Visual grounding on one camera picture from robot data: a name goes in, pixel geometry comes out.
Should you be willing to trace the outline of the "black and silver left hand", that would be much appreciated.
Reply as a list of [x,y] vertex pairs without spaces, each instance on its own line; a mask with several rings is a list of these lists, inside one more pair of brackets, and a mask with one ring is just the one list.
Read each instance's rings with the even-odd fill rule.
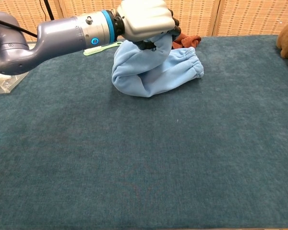
[[163,0],[123,0],[116,13],[123,21],[122,36],[140,50],[154,49],[153,37],[170,34],[174,41],[181,34],[179,21]]

